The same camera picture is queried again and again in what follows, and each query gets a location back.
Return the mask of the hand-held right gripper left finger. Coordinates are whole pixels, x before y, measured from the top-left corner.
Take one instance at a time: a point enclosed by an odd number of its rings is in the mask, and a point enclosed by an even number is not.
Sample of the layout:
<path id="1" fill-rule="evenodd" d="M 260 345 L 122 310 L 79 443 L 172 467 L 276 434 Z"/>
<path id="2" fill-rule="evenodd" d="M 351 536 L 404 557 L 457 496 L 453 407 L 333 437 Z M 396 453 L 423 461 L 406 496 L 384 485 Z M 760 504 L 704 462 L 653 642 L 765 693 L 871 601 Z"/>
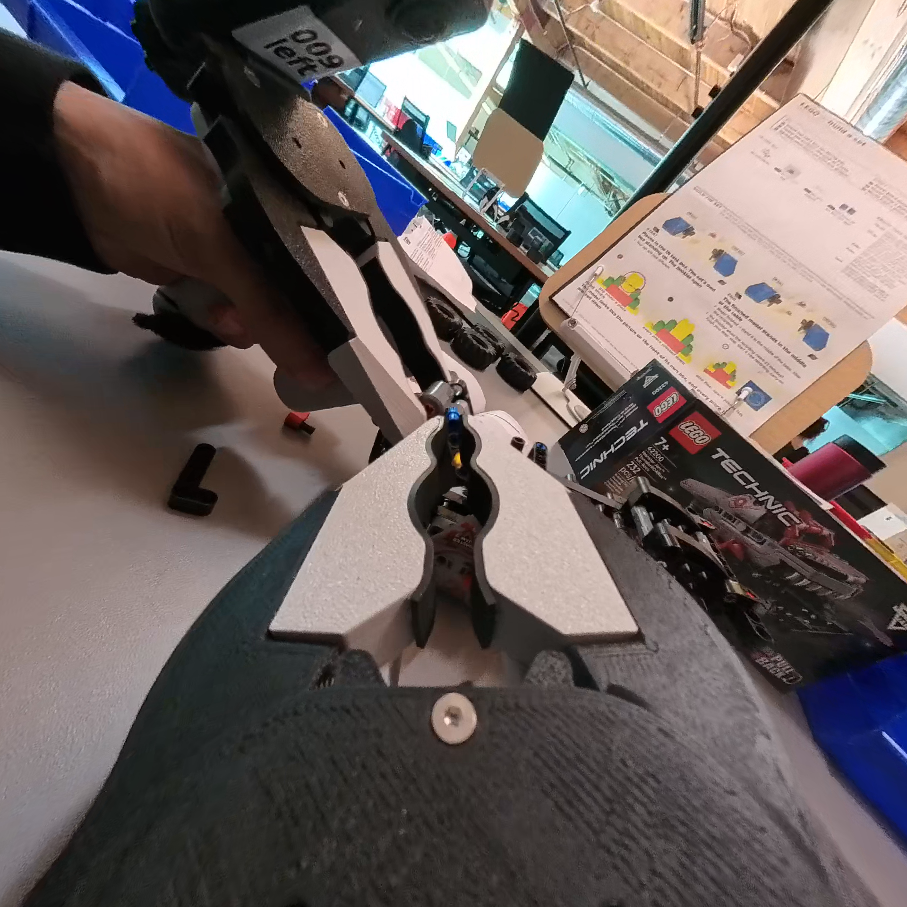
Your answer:
<path id="1" fill-rule="evenodd" d="M 268 631 L 342 650 L 404 651 L 411 600 L 426 588 L 428 540 L 417 487 L 437 465 L 437 416 L 344 483 Z"/>

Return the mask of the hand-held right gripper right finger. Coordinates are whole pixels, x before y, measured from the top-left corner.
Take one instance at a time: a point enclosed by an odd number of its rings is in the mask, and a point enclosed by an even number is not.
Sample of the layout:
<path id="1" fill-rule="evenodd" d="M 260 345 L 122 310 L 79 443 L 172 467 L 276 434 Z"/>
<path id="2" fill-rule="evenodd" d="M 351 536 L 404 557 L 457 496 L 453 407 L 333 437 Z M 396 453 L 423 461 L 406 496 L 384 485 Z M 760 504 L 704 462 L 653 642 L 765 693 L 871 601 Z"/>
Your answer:
<path id="1" fill-rule="evenodd" d="M 471 620 L 480 645 L 564 649 L 630 641 L 640 628 L 566 487 L 513 445 L 468 425 Z"/>

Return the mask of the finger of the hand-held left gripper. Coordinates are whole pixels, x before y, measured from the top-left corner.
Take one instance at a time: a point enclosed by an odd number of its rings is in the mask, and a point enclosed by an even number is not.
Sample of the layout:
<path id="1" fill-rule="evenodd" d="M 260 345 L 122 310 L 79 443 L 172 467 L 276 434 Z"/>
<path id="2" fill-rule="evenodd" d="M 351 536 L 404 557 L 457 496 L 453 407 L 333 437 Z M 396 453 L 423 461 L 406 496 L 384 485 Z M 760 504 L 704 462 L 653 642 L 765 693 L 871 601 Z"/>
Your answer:
<path id="1" fill-rule="evenodd" d="M 357 258 L 372 307 L 386 327 L 404 370 L 421 390 L 456 379 L 445 360 L 425 299 L 396 245 L 378 241 Z"/>
<path id="2" fill-rule="evenodd" d="M 342 340 L 333 336 L 321 340 L 327 362 L 385 439 L 396 444 L 425 424 L 427 414 L 419 396 L 423 390 L 404 370 L 389 332 L 376 316 L 358 257 L 323 231 L 302 228 L 301 233 L 310 253 L 308 276 L 312 282 L 321 278 L 316 287 L 343 333 Z"/>

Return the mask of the black grey toy truck chassis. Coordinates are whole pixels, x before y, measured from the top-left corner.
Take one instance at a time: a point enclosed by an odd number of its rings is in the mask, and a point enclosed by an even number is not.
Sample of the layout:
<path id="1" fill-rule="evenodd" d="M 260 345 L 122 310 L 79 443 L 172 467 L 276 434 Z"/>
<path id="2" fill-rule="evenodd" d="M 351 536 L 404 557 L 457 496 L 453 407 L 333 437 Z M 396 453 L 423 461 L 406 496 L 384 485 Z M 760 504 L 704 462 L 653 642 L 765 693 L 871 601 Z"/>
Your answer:
<path id="1" fill-rule="evenodd" d="M 456 474 L 447 458 L 445 446 L 445 411 L 459 405 L 465 422 L 468 441 L 464 445 L 469 454 L 473 443 L 468 435 L 463 404 L 465 393 L 462 381 L 454 385 L 439 382 L 419 394 L 425 405 L 427 423 L 439 416 L 442 428 L 432 442 L 437 465 L 414 492 L 415 516 L 425 528 L 428 540 L 428 568 L 426 588 L 411 600 L 414 644 L 423 649 L 431 638 L 436 623 L 439 604 L 454 605 L 467 610 L 471 620 L 471 591 L 473 583 L 473 545 L 480 531 L 480 523 L 468 503 L 470 467 L 464 474 Z M 547 449 L 544 445 L 530 448 L 513 439 L 513 447 L 529 460 L 547 470 Z M 755 598 L 732 578 L 729 566 L 719 557 L 712 535 L 717 531 L 715 519 L 699 517 L 682 508 L 677 502 L 642 480 L 632 482 L 629 491 L 617 498 L 584 489 L 576 481 L 557 476 L 570 493 L 579 515 L 596 548 L 614 579 L 605 557 L 605 544 L 595 540 L 606 519 L 615 522 L 618 529 L 627 531 L 641 545 L 653 561 L 691 595 L 698 604 L 713 607 L 721 615 L 745 619 L 755 604 Z M 641 614 L 634 615 L 639 623 Z M 471 627 L 480 648 L 484 649 Z M 566 650 L 575 647 L 601 646 L 572 645 L 564 649 L 496 649 L 506 651 L 511 658 L 528 663 L 530 657 L 542 650 Z"/>

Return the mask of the person's left forearm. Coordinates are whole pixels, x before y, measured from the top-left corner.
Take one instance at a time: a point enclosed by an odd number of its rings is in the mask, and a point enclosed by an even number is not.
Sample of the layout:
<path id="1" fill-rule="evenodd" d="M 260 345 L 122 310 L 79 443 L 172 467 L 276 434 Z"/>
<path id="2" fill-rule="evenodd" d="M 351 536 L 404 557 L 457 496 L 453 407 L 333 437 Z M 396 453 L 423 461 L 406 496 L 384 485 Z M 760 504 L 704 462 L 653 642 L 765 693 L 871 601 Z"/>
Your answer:
<path id="1" fill-rule="evenodd" d="M 80 62 L 1 33 L 1 249 L 112 274 L 89 241 L 59 161 L 53 105 L 71 82 L 106 97 Z"/>

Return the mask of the grey desk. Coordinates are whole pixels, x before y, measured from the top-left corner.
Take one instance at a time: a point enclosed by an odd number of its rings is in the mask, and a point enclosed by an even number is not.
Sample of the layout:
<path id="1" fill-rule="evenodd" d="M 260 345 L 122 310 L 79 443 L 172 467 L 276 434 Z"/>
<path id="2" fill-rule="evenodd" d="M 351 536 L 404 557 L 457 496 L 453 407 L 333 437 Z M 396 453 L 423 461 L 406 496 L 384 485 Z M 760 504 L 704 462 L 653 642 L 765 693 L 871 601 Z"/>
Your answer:
<path id="1" fill-rule="evenodd" d="M 2 905 L 905 905 L 796 701 L 615 531 L 649 611 L 593 688 L 457 614 L 396 689 L 271 638 L 368 421 L 282 436 L 260 354 L 155 342 L 150 294 L 2 255 Z"/>

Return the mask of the person's left hand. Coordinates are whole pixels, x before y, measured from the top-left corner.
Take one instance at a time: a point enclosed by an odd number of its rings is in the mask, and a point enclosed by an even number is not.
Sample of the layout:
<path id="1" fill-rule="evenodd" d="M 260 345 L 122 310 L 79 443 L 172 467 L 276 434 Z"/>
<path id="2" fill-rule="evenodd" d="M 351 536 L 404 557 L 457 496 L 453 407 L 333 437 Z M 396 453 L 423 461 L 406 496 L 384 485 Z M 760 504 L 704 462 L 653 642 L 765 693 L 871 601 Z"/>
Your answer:
<path id="1" fill-rule="evenodd" d="M 207 331 L 260 346 L 313 391 L 336 380 L 304 323 L 271 288 L 221 208 L 221 184 L 199 140 L 73 82 L 58 89 L 52 135 L 78 217 L 100 261 L 164 286 L 217 292 Z"/>

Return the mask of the white paper leaflet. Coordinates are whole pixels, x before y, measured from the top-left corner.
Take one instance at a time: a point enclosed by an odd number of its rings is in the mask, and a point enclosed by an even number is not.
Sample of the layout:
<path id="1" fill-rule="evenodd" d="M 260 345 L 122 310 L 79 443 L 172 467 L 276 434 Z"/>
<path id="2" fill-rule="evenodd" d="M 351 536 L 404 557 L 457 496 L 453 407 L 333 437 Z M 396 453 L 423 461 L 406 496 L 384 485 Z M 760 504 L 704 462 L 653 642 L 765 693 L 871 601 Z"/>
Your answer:
<path id="1" fill-rule="evenodd" d="M 461 311 L 474 312 L 477 301 L 471 277 L 459 256 L 448 246 L 425 216 L 414 217 L 399 236 L 417 278 L 438 291 Z"/>

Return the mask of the blue divided storage bin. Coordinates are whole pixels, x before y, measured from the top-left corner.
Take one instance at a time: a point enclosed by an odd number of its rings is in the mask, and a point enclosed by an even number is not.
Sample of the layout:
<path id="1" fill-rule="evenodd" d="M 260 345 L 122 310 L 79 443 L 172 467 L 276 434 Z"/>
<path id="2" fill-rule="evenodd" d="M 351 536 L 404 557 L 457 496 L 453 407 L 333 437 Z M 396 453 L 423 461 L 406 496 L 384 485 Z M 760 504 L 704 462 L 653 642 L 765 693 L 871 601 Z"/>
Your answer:
<path id="1" fill-rule="evenodd" d="M 131 1 L 3 1 L 2 28 L 81 62 L 117 101 L 193 134 L 189 105 L 144 61 Z M 404 233 L 425 197 L 333 109 L 324 109 L 365 172 L 392 232 Z"/>

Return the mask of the black toy tire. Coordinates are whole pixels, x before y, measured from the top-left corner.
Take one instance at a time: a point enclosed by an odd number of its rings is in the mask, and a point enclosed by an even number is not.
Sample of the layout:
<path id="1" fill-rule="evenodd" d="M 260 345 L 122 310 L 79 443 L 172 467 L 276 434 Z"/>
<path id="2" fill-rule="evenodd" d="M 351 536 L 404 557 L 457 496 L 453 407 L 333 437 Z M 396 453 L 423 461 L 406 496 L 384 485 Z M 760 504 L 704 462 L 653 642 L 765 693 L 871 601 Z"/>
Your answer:
<path id="1" fill-rule="evenodd" d="M 465 324 L 459 309 L 447 300 L 432 295 L 426 298 L 425 306 L 438 338 L 450 343 Z"/>
<path id="2" fill-rule="evenodd" d="M 449 340 L 455 357 L 470 369 L 484 372 L 495 365 L 505 352 L 505 347 L 488 330 L 481 326 L 464 324 Z"/>
<path id="3" fill-rule="evenodd" d="M 530 390 L 538 378 L 537 369 L 517 353 L 504 353 L 497 361 L 496 373 L 508 387 L 519 394 Z"/>

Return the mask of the white board stand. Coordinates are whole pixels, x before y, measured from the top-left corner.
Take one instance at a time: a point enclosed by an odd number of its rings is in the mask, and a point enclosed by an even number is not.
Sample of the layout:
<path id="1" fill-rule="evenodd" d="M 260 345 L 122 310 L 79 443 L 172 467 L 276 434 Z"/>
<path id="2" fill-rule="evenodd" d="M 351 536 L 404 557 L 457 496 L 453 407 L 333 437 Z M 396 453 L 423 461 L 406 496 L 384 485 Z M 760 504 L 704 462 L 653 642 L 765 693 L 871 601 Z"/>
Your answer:
<path id="1" fill-rule="evenodd" d="M 607 383 L 607 388 L 611 388 L 613 384 L 620 387 L 636 372 L 627 371 L 611 355 L 605 353 L 600 344 L 576 318 L 568 317 L 561 323 L 559 338 L 566 342 L 570 351 L 565 377 L 559 379 L 553 375 L 539 374 L 531 390 L 566 425 L 573 427 L 589 416 L 591 410 L 598 406 L 597 403 L 584 404 L 575 393 L 581 365 L 586 364 L 591 371 L 594 371 L 593 367 L 603 367 L 604 375 L 601 380 Z"/>

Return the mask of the black angled brick piece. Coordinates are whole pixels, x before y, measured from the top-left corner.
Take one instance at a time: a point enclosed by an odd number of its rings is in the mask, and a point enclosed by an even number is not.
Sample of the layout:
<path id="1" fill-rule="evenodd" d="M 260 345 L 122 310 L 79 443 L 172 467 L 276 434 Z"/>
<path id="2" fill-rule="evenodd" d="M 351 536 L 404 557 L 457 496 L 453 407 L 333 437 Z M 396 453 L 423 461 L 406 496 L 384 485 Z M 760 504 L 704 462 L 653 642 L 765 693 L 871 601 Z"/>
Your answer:
<path id="1" fill-rule="evenodd" d="M 214 445 L 201 443 L 195 446 L 173 484 L 167 507 L 190 516 L 208 516 L 214 510 L 219 495 L 202 486 L 206 473 L 216 455 Z"/>

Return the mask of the black toy set box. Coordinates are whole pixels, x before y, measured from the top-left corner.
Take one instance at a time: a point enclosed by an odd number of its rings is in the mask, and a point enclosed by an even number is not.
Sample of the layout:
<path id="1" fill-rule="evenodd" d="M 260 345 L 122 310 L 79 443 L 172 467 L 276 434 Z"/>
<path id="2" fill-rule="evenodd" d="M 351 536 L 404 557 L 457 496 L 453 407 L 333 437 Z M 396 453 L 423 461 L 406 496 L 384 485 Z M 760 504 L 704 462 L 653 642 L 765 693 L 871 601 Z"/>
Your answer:
<path id="1" fill-rule="evenodd" d="M 595 493 L 617 498 L 642 480 L 715 519 L 719 557 L 755 604 L 745 619 L 704 608 L 778 688 L 905 654 L 905 580 L 660 363 L 559 445 Z"/>

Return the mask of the maroon tumbler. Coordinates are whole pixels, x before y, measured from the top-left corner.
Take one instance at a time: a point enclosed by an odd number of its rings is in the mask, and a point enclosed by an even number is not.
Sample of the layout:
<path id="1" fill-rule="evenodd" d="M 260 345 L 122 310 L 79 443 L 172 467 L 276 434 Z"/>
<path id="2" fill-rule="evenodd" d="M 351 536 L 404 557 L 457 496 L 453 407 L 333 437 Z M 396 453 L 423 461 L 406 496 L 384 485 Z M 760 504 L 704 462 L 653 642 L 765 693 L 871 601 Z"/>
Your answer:
<path id="1" fill-rule="evenodd" d="M 832 502 L 872 479 L 886 464 L 851 436 L 839 436 L 787 467 L 814 495 Z"/>

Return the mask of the small blue storage bin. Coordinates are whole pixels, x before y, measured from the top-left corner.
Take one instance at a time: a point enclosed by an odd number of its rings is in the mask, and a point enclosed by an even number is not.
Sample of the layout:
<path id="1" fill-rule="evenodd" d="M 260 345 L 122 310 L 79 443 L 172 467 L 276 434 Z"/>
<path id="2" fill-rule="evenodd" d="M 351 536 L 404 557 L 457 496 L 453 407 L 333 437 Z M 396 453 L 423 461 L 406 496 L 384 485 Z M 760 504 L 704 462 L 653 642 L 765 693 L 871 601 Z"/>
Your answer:
<path id="1" fill-rule="evenodd" d="M 906 845 L 906 655 L 804 686 L 797 696 L 822 753 Z"/>

